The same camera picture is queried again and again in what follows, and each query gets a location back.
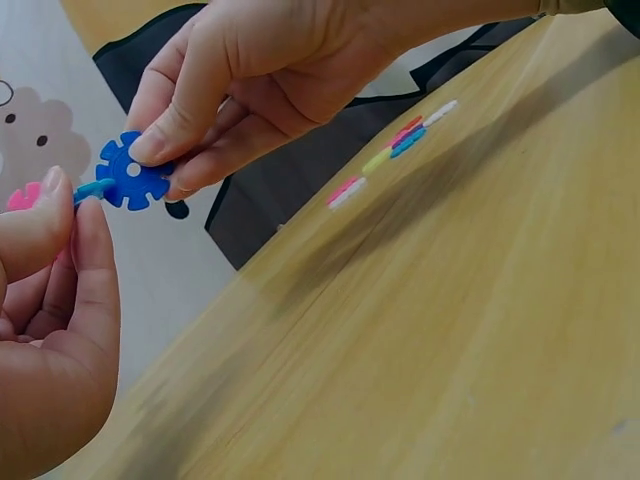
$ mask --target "blue plastic gear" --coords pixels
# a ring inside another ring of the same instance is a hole
[[[402,141],[396,148],[391,152],[391,158],[397,158],[402,155],[404,152],[409,150],[414,143],[424,137],[427,133],[427,129],[424,126],[419,125],[412,132],[407,135],[406,139]]]
[[[170,182],[166,178],[173,173],[174,167],[166,163],[159,167],[143,167],[140,165],[140,173],[131,176],[127,172],[129,165],[136,162],[129,156],[129,147],[140,136],[140,132],[124,132],[120,135],[122,146],[118,146],[115,140],[107,143],[100,158],[106,164],[96,165],[96,179],[98,181],[112,178],[115,185],[104,192],[107,202],[116,208],[120,208],[127,198],[127,208],[134,212],[144,210],[151,204],[147,198],[151,194],[154,200],[160,200],[169,191]]]

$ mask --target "white plastic piece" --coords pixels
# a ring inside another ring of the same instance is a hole
[[[366,184],[367,184],[366,178],[364,177],[359,178],[358,181],[356,181],[353,185],[351,185],[344,192],[342,192],[342,194],[339,197],[333,200],[329,204],[329,208],[331,210],[335,210],[336,208],[340,207],[342,204],[344,204],[344,202],[346,202],[351,197],[353,197],[356,193],[362,190]]]
[[[444,117],[446,114],[451,112],[451,110],[453,110],[457,106],[458,106],[457,100],[452,100],[451,102],[447,103],[445,106],[441,107],[436,113],[434,113],[433,115],[431,115],[429,118],[425,120],[425,122],[423,123],[424,128],[429,128],[431,125],[436,123],[438,120],[441,120],[442,117]]]

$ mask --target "finger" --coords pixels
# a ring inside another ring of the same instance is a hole
[[[249,115],[249,109],[238,103],[233,97],[227,100],[220,107],[216,123],[211,127],[205,137],[204,144],[211,145],[218,141],[225,133],[235,127]]]
[[[211,148],[176,170],[171,177],[167,200],[182,200],[204,187],[214,185],[290,140],[288,135],[264,118],[249,115]]]
[[[0,342],[12,341],[17,339],[13,323],[5,315],[0,314]]]
[[[89,371],[109,376],[115,385],[120,345],[118,277],[109,227],[94,198],[78,209],[72,253],[78,275],[75,310],[67,330],[46,337],[42,348],[74,358]]]
[[[71,235],[72,199],[69,178],[54,167],[34,208],[0,215],[0,284],[17,282],[53,263]]]
[[[169,106],[130,149],[138,162],[153,166],[174,160],[213,125],[232,78],[225,38],[229,20],[208,15],[192,27]]]
[[[218,118],[216,118],[216,124],[209,130],[209,132],[207,132],[202,145],[200,145],[199,148],[193,149],[185,155],[179,163],[177,163],[176,172],[182,171],[185,164],[194,158],[197,158],[200,154],[209,149],[213,143],[217,142],[220,137],[226,134],[231,128],[235,127],[248,115],[249,110],[247,108],[229,97],[222,105],[220,112],[218,113]],[[176,189],[174,189],[173,193],[177,193],[181,198],[186,198],[195,193],[190,190],[181,190],[180,185],[177,185]]]
[[[22,334],[31,319],[40,311],[47,291],[51,267],[7,287],[3,310],[13,324],[16,334]]]
[[[189,35],[206,8],[191,17],[145,68],[129,109],[126,130],[146,130],[169,107],[187,51]]]
[[[76,274],[69,248],[58,257],[51,269],[42,308],[32,317],[24,334],[41,340],[56,330],[67,328],[76,298]]]

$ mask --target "wrist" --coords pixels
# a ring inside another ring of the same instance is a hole
[[[361,0],[373,35],[396,57],[467,27],[533,16],[540,0]]]

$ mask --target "sleeve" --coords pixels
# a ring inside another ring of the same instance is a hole
[[[540,13],[584,13],[604,8],[604,0],[540,0]]]

